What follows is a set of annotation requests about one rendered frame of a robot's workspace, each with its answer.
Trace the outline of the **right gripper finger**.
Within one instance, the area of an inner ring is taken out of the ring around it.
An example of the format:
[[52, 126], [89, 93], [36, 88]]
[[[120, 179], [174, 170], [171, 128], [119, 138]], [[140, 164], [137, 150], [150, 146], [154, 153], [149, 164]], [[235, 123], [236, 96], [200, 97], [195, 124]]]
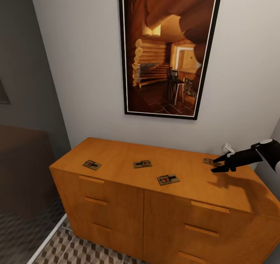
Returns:
[[228, 165], [226, 164], [226, 162], [223, 162], [223, 165], [220, 166], [220, 167], [217, 167], [215, 169], [212, 169], [211, 170], [212, 172], [217, 172], [217, 173], [221, 173], [221, 172], [229, 172], [229, 167]]
[[214, 160], [214, 162], [225, 162], [225, 161], [226, 161], [226, 154]]

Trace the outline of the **mousetrap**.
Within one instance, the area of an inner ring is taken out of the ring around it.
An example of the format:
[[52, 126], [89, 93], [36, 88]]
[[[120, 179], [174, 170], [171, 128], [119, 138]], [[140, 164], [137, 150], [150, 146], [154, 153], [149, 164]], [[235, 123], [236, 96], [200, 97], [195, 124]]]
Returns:
[[90, 168], [90, 169], [93, 169], [93, 170], [97, 170], [98, 168], [100, 168], [102, 165], [99, 164], [99, 163], [96, 163], [96, 162], [93, 162], [91, 160], [87, 160], [83, 166], [87, 167], [87, 168]]
[[150, 166], [152, 166], [152, 163], [150, 160], [134, 162], [134, 168], [143, 168], [143, 167], [150, 167]]
[[178, 178], [178, 176], [175, 173], [170, 174], [170, 175], [157, 177], [157, 180], [159, 181], [161, 186], [176, 183], [176, 182], [180, 182], [180, 179]]
[[203, 158], [203, 163], [212, 165], [212, 166], [217, 166], [220, 167], [223, 165], [223, 162], [214, 162], [214, 160], [212, 159], [208, 159], [208, 158]]

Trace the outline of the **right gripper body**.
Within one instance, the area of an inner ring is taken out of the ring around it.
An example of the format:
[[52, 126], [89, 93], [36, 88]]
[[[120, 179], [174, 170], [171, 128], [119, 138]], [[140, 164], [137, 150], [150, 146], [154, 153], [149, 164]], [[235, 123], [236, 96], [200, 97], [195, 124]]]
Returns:
[[229, 169], [231, 169], [232, 172], [236, 171], [236, 167], [239, 166], [245, 166], [250, 164], [247, 156], [243, 151], [235, 152], [234, 155], [231, 155], [230, 157], [227, 157], [226, 155], [226, 164], [228, 165]]

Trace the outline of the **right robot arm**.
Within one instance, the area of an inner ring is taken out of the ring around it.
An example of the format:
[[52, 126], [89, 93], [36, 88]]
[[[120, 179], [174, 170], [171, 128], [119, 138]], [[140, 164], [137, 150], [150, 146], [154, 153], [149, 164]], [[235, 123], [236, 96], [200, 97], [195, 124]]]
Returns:
[[229, 169], [235, 172], [236, 167], [261, 162], [263, 158], [280, 177], [280, 143], [273, 139], [261, 141], [252, 145], [250, 149], [240, 152], [235, 152], [229, 143], [224, 143], [222, 153], [224, 155], [214, 162], [223, 162], [223, 165], [212, 169], [212, 172], [229, 172]]

